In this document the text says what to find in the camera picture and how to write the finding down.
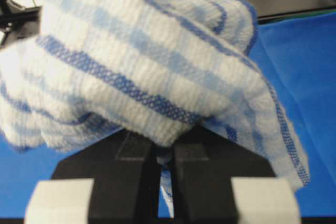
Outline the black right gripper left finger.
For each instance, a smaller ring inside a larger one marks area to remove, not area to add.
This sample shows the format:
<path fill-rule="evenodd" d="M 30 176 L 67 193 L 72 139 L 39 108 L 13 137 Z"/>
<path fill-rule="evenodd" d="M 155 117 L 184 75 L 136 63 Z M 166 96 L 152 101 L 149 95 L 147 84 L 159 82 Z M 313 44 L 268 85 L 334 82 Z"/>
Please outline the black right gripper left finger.
<path fill-rule="evenodd" d="M 140 201 L 155 174 L 153 143 L 121 130 L 62 159 L 37 183 L 27 223 L 139 223 Z"/>

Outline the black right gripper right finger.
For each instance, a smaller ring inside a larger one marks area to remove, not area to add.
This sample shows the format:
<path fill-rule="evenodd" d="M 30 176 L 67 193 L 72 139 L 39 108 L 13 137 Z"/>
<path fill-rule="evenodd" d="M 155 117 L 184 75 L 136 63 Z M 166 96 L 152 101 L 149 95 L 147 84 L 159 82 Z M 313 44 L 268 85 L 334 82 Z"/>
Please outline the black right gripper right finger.
<path fill-rule="evenodd" d="M 288 182 L 260 155 L 201 126 L 183 134 L 173 154 L 188 223 L 300 223 Z"/>

